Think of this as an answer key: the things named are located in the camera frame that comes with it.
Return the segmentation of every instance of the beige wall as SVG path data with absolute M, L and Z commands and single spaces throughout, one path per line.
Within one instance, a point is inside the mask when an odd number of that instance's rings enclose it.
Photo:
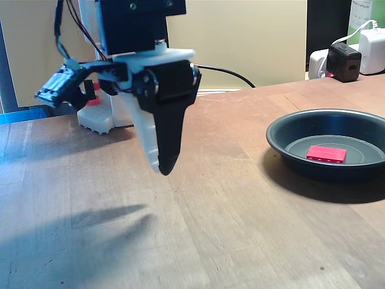
M 19 106 L 37 104 L 34 93 L 58 70 L 63 58 L 54 39 L 54 0 L 0 0 L 0 19 Z M 94 59 L 64 8 L 62 41 L 80 61 Z
M 54 0 L 0 0 L 0 18 L 19 106 L 63 59 L 54 43 Z M 194 48 L 196 63 L 232 69 L 256 85 L 304 78 L 306 0 L 187 0 L 188 14 L 168 18 L 171 45 Z M 62 39 L 80 61 L 94 58 L 64 9 Z M 242 88 L 243 82 L 204 71 L 203 88 Z
M 168 20 L 170 43 L 194 48 L 199 64 L 225 67 L 255 85 L 304 79 L 306 0 L 187 0 L 187 15 Z M 243 88 L 204 70 L 201 88 Z

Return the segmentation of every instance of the black dish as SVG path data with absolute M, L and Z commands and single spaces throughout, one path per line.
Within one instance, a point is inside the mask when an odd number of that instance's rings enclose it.
M 337 109 L 299 111 L 270 124 L 266 137 L 289 167 L 310 178 L 365 181 L 385 168 L 385 119 L 373 114 Z M 346 149 L 346 162 L 308 160 L 312 145 Z

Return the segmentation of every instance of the black bracket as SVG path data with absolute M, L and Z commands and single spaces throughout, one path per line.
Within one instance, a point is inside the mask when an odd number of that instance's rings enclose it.
M 84 107 L 90 99 L 82 93 L 79 85 L 91 74 L 103 81 L 122 82 L 128 80 L 128 70 L 125 63 L 109 61 L 92 61 L 80 63 L 73 69 L 64 64 L 35 94 L 40 102 L 59 107 L 63 102 L 69 102 L 76 110 Z

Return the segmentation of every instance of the red component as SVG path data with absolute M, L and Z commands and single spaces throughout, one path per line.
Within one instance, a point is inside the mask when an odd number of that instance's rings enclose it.
M 346 149 L 333 149 L 326 148 L 324 146 L 312 146 L 306 157 L 314 161 L 342 164 L 345 162 L 346 155 Z
M 90 107 L 93 107 L 93 106 L 99 105 L 99 104 L 100 104 L 100 98 L 98 95 L 96 96 L 96 99 L 92 99 L 90 101 L 87 101 L 87 105 Z
M 94 90 L 100 90 L 100 84 L 98 82 L 94 82 Z

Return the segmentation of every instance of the white sign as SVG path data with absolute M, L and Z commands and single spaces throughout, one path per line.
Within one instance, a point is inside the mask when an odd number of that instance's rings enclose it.
M 358 29 L 362 24 L 371 19 L 372 1 L 351 1 L 349 26 Z

